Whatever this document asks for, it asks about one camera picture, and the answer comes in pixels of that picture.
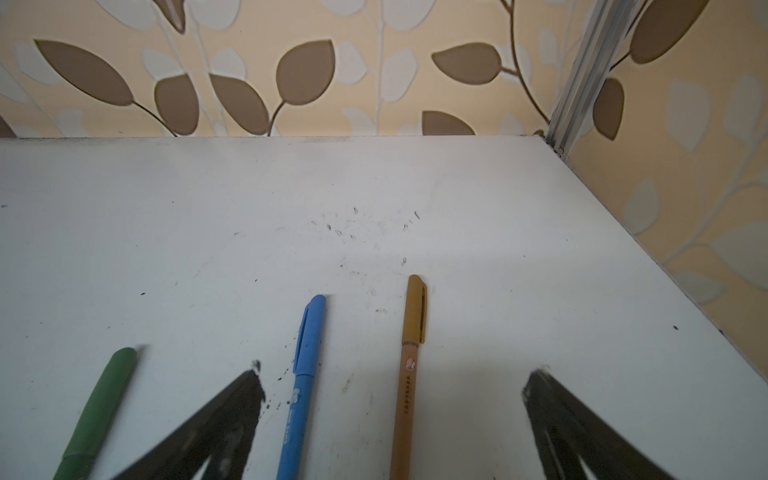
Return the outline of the green pen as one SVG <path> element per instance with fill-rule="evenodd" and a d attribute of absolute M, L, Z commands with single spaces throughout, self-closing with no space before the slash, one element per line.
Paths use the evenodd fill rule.
<path fill-rule="evenodd" d="M 53 480 L 88 480 L 96 457 L 88 454 L 72 454 L 62 457 Z"/>

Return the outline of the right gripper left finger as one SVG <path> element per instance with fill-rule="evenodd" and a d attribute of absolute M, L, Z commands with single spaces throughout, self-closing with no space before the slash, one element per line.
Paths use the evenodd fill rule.
<path fill-rule="evenodd" d="M 204 479 L 243 477 L 265 400 L 259 376 L 247 370 L 179 428 L 116 477 Z"/>

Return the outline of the brown pen cap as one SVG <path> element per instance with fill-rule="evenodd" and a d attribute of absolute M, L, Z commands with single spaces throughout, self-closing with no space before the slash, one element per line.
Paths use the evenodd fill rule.
<path fill-rule="evenodd" d="M 418 275 L 410 275 L 407 284 L 402 330 L 403 344 L 423 344 L 425 342 L 426 311 L 426 286 Z"/>

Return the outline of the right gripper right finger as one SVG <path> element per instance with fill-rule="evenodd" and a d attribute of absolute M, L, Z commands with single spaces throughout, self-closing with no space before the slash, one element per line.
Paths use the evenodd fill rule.
<path fill-rule="evenodd" d="M 548 372 L 533 371 L 522 391 L 548 479 L 669 479 Z"/>

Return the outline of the blue pen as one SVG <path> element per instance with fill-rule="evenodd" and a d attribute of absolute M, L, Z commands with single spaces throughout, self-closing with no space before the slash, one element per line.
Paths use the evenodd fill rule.
<path fill-rule="evenodd" d="M 297 375 L 284 431 L 277 480 L 296 480 L 301 470 L 304 440 L 311 410 L 315 377 Z"/>

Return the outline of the green pen cap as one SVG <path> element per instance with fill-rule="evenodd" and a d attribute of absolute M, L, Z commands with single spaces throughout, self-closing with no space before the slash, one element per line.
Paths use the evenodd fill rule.
<path fill-rule="evenodd" d="M 94 459 L 105 441 L 137 364 L 138 352 L 126 347 L 109 359 L 75 426 L 62 460 Z"/>

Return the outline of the brown pen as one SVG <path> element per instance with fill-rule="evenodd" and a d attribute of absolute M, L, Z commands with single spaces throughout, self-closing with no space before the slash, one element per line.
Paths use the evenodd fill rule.
<path fill-rule="evenodd" d="M 418 345 L 402 345 L 390 463 L 391 479 L 408 479 L 418 366 Z"/>

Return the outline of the blue pen cap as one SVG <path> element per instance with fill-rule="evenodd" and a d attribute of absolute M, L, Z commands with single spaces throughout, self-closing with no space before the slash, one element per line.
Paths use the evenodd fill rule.
<path fill-rule="evenodd" d="M 324 295 L 316 295 L 304 310 L 293 364 L 293 373 L 296 376 L 316 375 L 325 325 L 326 301 Z"/>

